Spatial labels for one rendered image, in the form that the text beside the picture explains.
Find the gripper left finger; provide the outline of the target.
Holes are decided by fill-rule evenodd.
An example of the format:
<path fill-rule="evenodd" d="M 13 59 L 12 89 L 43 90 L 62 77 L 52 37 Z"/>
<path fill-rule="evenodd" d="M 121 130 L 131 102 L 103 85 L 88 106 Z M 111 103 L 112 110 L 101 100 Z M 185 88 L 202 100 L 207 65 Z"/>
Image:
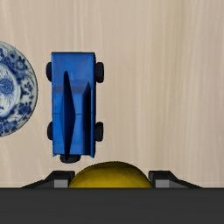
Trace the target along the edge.
<path fill-rule="evenodd" d="M 68 188 L 74 171 L 52 171 L 45 179 L 25 185 L 24 188 Z"/>

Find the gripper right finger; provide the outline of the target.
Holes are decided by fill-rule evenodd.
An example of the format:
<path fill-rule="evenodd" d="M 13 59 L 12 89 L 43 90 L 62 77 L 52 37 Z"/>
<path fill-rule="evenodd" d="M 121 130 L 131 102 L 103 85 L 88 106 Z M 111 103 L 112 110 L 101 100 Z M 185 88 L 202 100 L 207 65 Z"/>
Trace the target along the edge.
<path fill-rule="evenodd" d="M 154 188 L 199 188 L 177 178 L 171 171 L 149 171 L 148 177 Z"/>

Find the yellow lemon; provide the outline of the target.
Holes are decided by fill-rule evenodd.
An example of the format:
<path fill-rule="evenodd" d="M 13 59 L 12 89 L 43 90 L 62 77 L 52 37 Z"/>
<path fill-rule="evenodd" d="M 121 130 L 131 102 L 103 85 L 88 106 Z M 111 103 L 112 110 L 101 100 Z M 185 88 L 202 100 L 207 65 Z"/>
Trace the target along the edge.
<path fill-rule="evenodd" d="M 81 170 L 70 188 L 152 188 L 145 174 L 132 164 L 110 161 Z"/>

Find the blue and white plate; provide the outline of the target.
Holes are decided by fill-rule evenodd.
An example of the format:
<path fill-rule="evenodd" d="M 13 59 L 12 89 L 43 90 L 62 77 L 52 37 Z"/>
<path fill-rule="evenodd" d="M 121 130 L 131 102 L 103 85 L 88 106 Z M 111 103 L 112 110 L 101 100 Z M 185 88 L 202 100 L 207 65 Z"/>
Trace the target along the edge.
<path fill-rule="evenodd" d="M 38 99 L 38 82 L 29 60 L 14 46 L 0 41 L 0 137 L 21 129 Z"/>

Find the blue toy car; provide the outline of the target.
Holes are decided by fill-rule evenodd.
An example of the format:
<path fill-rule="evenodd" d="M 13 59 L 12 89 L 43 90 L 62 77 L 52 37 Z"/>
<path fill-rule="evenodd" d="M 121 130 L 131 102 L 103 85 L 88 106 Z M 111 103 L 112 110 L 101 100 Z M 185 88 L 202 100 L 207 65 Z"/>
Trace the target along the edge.
<path fill-rule="evenodd" d="M 104 65 L 92 52 L 54 52 L 46 65 L 52 84 L 52 121 L 47 127 L 52 154 L 65 164 L 95 155 L 103 139 L 96 117 L 96 85 L 104 82 Z"/>

